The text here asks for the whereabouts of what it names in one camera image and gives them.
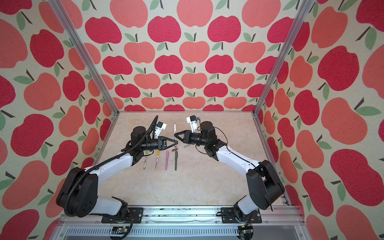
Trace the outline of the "pink pen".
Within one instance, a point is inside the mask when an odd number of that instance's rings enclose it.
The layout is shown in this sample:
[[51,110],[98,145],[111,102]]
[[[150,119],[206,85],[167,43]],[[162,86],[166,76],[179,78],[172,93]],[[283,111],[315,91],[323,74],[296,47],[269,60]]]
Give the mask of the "pink pen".
[[170,151],[166,151],[166,160],[165,160],[165,171],[168,170],[168,165],[169,165],[169,157],[170,157]]

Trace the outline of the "dark green pen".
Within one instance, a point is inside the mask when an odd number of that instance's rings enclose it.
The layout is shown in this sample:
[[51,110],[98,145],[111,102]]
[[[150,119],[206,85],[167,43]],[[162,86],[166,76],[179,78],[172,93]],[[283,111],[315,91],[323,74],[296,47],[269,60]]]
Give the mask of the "dark green pen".
[[178,167],[178,151],[176,150],[175,151],[175,171],[177,171],[177,167]]

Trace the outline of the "yellow-tipped white pen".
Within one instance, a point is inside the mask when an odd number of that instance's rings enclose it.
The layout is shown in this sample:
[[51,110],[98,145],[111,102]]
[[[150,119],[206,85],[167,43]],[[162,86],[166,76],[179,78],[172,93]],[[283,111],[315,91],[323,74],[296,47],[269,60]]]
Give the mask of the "yellow-tipped white pen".
[[157,151],[157,156],[156,156],[156,166],[155,166],[155,171],[158,171],[159,168],[159,158],[160,158],[160,151]]

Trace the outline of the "white pen light green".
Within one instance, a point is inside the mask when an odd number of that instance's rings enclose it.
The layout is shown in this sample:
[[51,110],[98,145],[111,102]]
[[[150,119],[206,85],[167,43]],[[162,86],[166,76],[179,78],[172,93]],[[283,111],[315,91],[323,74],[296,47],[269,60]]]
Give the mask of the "white pen light green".
[[148,150],[146,150],[146,152],[145,152],[145,159],[144,159],[144,165],[143,165],[143,169],[145,170],[146,169],[146,167],[147,167],[147,159],[148,159],[148,154],[149,154],[149,151]]

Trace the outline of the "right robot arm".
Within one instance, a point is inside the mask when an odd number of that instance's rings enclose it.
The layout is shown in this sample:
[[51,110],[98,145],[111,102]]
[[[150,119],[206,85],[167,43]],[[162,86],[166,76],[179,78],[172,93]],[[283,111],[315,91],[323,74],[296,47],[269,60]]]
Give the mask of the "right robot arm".
[[174,136],[185,144],[203,146],[210,158],[228,165],[246,178],[249,194],[234,205],[239,219],[256,210],[268,209],[286,191],[274,166],[267,160],[257,162],[234,151],[218,138],[217,129],[212,122],[205,121],[198,133],[185,130]]

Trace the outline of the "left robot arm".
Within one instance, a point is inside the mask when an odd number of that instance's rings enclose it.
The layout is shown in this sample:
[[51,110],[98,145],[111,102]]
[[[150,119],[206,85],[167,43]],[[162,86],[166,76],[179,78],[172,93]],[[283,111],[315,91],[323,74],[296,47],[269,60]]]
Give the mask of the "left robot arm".
[[68,217],[87,215],[128,216],[127,203],[116,197],[99,196],[99,186],[121,170],[137,164],[150,151],[163,151],[177,145],[178,141],[156,135],[154,126],[146,129],[135,127],[131,140],[119,154],[97,165],[81,169],[73,168],[58,193],[56,204]]

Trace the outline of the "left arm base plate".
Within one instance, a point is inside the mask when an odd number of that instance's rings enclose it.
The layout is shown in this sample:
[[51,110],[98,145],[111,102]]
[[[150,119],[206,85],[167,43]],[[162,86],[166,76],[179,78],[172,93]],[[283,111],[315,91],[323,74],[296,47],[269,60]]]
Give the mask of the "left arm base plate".
[[140,224],[143,217],[143,208],[125,207],[115,216],[103,216],[101,222],[103,224]]

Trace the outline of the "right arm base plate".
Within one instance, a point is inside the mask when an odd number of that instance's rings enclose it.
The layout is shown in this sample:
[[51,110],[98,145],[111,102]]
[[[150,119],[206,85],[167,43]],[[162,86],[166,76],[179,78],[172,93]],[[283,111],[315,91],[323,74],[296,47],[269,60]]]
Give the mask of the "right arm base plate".
[[221,217],[224,224],[261,224],[262,218],[259,210],[255,210],[250,214],[244,214],[240,209],[230,207],[221,208],[216,213],[217,217]]

